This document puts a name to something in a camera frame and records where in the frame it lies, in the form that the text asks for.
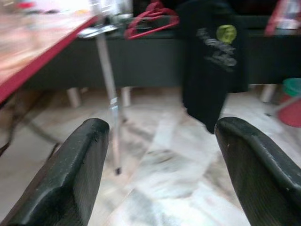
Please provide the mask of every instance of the table top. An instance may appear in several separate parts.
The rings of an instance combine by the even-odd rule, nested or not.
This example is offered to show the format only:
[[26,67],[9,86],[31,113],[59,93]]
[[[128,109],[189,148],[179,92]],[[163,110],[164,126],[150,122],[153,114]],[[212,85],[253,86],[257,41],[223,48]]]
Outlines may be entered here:
[[[17,21],[20,16],[2,16],[0,24],[12,19]],[[35,23],[33,29],[18,25],[0,31],[0,103],[96,21],[90,13],[35,15],[30,19]]]

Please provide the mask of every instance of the black t-shirt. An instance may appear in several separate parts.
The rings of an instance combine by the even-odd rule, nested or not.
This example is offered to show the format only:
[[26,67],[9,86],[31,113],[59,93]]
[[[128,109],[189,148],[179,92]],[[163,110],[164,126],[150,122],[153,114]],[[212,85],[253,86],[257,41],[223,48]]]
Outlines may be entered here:
[[177,13],[186,43],[183,103],[214,133],[227,93],[247,91],[244,30],[222,0],[191,0]]

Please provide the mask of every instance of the green bucket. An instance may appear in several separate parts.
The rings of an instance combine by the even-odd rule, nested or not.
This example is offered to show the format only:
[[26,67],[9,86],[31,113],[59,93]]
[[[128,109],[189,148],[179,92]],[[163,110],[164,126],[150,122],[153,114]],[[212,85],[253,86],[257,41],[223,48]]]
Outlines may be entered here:
[[285,79],[284,92],[290,97],[297,97],[301,95],[301,79]]

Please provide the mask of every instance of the metal stand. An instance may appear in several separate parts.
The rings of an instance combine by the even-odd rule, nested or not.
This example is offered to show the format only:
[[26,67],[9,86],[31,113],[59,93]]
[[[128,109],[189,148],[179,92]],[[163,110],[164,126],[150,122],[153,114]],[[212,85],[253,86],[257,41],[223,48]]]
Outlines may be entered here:
[[273,115],[277,114],[277,112],[279,112],[283,108],[291,105],[292,103],[298,101],[299,99],[301,99],[301,96],[293,97],[293,98],[289,99],[288,101],[285,101],[283,104],[279,105],[278,107],[274,108],[271,112],[266,113],[266,115],[273,116]]
[[121,173],[121,162],[120,162],[120,123],[119,123],[119,109],[118,109],[118,97],[113,77],[113,71],[109,58],[109,52],[106,44],[105,34],[101,33],[96,36],[96,43],[98,48],[98,54],[100,62],[103,68],[103,76],[105,86],[108,91],[110,100],[110,110],[113,116],[113,139],[112,148],[114,153],[114,166],[116,174]]
[[114,167],[117,175],[121,173],[121,160],[120,160],[120,122],[119,122],[119,107],[116,86],[113,77],[112,65],[109,57],[108,47],[106,43],[105,33],[116,30],[117,27],[113,25],[104,26],[104,17],[100,10],[99,0],[90,0],[94,14],[98,17],[96,28],[90,29],[90,33],[79,34],[81,38],[96,38],[97,49],[99,54],[100,63],[103,69],[103,78],[107,88],[110,110],[113,117],[113,138],[112,148],[114,154]]

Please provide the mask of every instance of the metal pole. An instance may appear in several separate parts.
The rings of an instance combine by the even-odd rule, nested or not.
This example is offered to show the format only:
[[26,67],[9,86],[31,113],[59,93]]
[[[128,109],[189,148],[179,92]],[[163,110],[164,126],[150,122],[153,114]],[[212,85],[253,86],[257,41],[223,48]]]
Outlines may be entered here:
[[[95,15],[98,16],[97,26],[101,28],[103,25],[103,16],[100,12],[98,0],[91,0],[93,11]],[[110,61],[110,56],[108,52],[108,47],[106,43],[105,33],[100,32],[96,37],[97,49],[99,54],[100,63],[103,69],[103,78],[105,81],[105,86],[107,88],[109,100],[110,100],[110,110],[113,119],[113,137],[112,137],[112,148],[113,148],[113,158],[114,167],[117,175],[121,173],[121,161],[120,161],[120,122],[119,122],[119,108],[118,108],[118,97],[116,92],[116,86],[114,82],[113,70]]]
[[275,114],[277,114],[280,110],[282,110],[283,108],[295,103],[296,101],[300,100],[301,96],[296,96],[296,97],[292,97],[291,99],[285,101],[284,103],[282,103],[281,105],[279,105],[278,107],[274,108],[271,112],[266,113],[267,116],[273,116]]

